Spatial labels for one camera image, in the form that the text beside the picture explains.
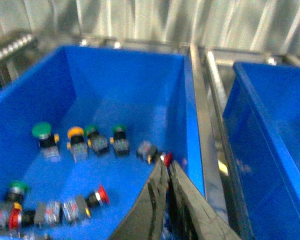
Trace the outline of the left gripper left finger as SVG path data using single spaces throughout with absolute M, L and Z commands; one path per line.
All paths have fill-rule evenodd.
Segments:
M 159 240 L 166 211 L 169 174 L 156 162 L 134 205 L 109 237 L 110 240 Z

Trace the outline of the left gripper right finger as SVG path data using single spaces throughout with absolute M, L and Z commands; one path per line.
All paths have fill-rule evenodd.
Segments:
M 169 217 L 180 240 L 239 240 L 177 161 L 169 167 Z

